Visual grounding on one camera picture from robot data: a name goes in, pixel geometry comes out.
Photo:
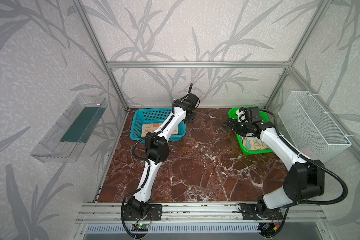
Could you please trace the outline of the green plastic basket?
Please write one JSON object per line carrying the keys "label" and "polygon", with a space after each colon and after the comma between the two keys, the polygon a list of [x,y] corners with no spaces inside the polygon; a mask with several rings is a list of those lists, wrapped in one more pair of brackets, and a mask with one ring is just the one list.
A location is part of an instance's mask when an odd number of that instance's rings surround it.
{"label": "green plastic basket", "polygon": [[[240,108],[232,108],[229,110],[229,117],[232,119],[238,120],[237,111]],[[263,121],[269,121],[269,117],[267,113],[260,112],[260,115],[262,116]],[[256,154],[266,154],[266,153],[273,153],[273,150],[269,148],[269,146],[261,141],[260,139],[256,137],[242,137],[240,135],[236,134],[236,138],[238,140],[238,143],[240,145],[240,148],[242,152],[245,155],[256,155]]]}

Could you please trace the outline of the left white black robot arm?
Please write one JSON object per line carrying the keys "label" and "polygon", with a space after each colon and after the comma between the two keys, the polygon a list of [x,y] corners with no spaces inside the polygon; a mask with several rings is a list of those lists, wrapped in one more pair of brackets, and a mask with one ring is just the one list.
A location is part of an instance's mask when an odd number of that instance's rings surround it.
{"label": "left white black robot arm", "polygon": [[122,211],[129,210],[136,218],[144,218],[149,211],[152,187],[160,166],[170,154],[169,140],[172,133],[183,123],[193,123],[200,99],[192,93],[190,84],[187,94],[174,100],[171,113],[160,127],[153,133],[149,132],[132,147],[132,155],[145,161],[145,167],[137,189],[123,198]]}

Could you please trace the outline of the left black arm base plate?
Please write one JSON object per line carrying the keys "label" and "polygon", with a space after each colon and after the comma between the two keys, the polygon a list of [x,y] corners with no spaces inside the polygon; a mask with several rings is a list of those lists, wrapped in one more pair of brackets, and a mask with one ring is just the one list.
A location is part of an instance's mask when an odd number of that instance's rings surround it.
{"label": "left black arm base plate", "polygon": [[[162,210],[163,205],[149,204],[147,214],[142,218],[142,220],[146,221],[153,219],[153,221],[160,221],[162,219]],[[125,206],[123,218],[125,221],[137,221],[140,219],[140,215],[133,213],[130,207]]]}

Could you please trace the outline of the teal plastic basket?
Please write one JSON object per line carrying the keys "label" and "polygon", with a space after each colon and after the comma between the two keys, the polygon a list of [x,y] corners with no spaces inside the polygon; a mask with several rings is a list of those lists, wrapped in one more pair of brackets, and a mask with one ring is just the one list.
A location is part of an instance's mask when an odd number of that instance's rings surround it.
{"label": "teal plastic basket", "polygon": [[[186,125],[183,122],[186,112],[179,107],[175,107],[175,114],[172,108],[143,109],[138,110],[133,118],[130,137],[134,141],[139,141],[142,132],[142,124],[162,123],[154,132],[160,132],[159,137],[164,137],[168,142],[179,141],[186,134]],[[179,135],[172,136],[174,129],[178,127]]]}

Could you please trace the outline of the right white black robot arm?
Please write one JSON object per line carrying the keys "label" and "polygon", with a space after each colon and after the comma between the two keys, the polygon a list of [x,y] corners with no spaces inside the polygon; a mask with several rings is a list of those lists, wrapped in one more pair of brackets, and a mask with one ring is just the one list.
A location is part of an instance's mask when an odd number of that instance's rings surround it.
{"label": "right white black robot arm", "polygon": [[[261,113],[268,111],[258,107],[240,108],[237,118],[229,118],[223,123],[225,130],[241,137],[256,137],[266,143],[288,170],[282,187],[259,197],[256,205],[258,215],[300,204],[334,205],[342,202],[349,193],[345,181],[320,160],[313,160],[295,148],[280,133],[277,123],[264,121]],[[315,201],[314,197],[325,192],[325,175],[334,178],[341,185],[342,192],[335,199]]]}

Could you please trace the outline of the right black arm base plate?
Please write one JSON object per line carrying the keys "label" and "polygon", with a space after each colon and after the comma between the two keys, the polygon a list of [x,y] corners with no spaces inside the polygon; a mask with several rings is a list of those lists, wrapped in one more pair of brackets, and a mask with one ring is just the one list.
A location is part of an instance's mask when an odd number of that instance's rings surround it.
{"label": "right black arm base plate", "polygon": [[280,208],[268,209],[264,204],[239,203],[238,210],[244,220],[283,220],[283,213]]}

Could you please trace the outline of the orange bunny towel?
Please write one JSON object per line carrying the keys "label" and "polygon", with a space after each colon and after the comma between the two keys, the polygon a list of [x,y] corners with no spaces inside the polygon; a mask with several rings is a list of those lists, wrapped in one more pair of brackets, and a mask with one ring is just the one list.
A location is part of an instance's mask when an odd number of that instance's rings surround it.
{"label": "orange bunny towel", "polygon": [[[141,137],[145,137],[148,132],[154,133],[161,125],[162,123],[142,124]],[[177,136],[177,135],[179,135],[178,127],[176,127],[172,132],[172,136]]]}

